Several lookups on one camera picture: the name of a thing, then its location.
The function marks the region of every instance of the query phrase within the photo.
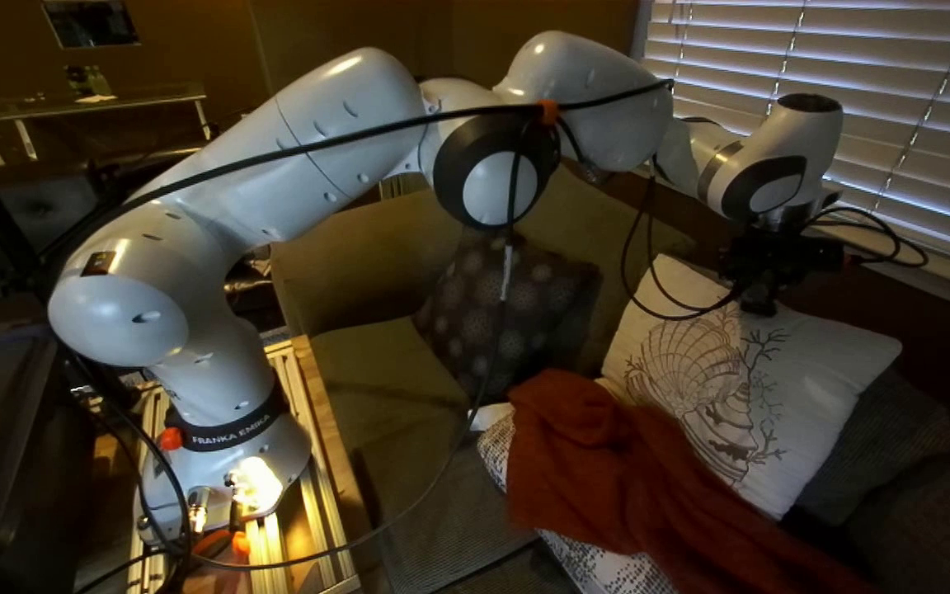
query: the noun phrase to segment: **table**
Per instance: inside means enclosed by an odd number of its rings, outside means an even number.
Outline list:
[[[204,115],[209,92],[201,85],[155,85],[155,90],[136,90],[104,97],[95,103],[80,99],[32,99],[32,103],[0,103],[0,123],[11,123],[21,136],[22,155],[31,163],[38,163],[38,147],[27,128],[32,120],[69,120],[69,115],[92,115],[92,113],[120,113],[120,108],[153,108],[153,106],[183,106],[190,103],[198,128],[204,143],[212,143],[212,123]]]
[[[267,342],[267,361],[278,368],[278,379],[289,399],[289,414],[303,422],[310,437],[310,466],[300,482],[285,494],[278,516],[245,526],[246,561],[275,565],[287,558],[308,558],[314,551],[331,551],[347,546],[347,536],[367,531],[364,494],[348,466],[348,455],[338,440],[333,407],[326,399],[314,349],[308,338],[285,338]],[[161,392],[147,397],[146,431],[159,437],[161,414],[169,399]],[[142,538],[131,538],[131,558],[146,551]],[[169,569],[164,558],[147,558],[129,572],[129,591],[159,591]],[[187,594],[222,594],[222,591],[252,591],[252,594],[289,594],[289,591],[360,591],[360,574],[354,551],[320,553],[303,565],[281,572],[215,572],[201,569],[183,580]]]

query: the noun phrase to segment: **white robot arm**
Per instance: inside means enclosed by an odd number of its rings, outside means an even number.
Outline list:
[[[396,173],[422,173],[465,223],[497,228],[533,203],[565,155],[597,173],[667,155],[670,179],[728,219],[812,203],[841,108],[803,99],[780,108],[797,115],[701,159],[695,125],[687,136],[673,123],[670,85],[589,41],[533,35],[495,90],[412,81],[392,57],[357,48],[147,181],[139,194],[159,197],[131,197],[72,250],[48,324],[74,352],[142,367],[164,387],[181,431],[164,459],[187,499],[224,492],[264,516],[303,471],[308,437],[287,415],[257,332],[222,295],[236,256],[303,235]],[[764,159],[801,167],[777,176],[758,165]],[[177,538],[183,508],[170,482],[155,463],[142,482],[155,526]]]

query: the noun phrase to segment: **dark pillow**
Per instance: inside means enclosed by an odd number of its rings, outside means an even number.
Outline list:
[[[506,399],[509,387],[554,349],[565,320],[584,309],[597,267],[511,238],[502,301],[506,238],[457,247],[412,324],[470,404]]]
[[[861,392],[839,447],[797,494],[797,508],[824,526],[845,526],[873,489],[945,452],[950,410],[888,368]]]

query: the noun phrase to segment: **red fabric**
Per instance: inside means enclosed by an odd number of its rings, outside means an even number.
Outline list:
[[[621,553],[645,551],[679,591],[867,591],[720,482],[661,410],[628,410],[577,372],[511,388],[509,508]]]

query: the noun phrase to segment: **window blinds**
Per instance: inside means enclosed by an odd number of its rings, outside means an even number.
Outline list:
[[[950,0],[653,0],[642,59],[738,136],[786,92],[839,99],[841,201],[950,256]]]

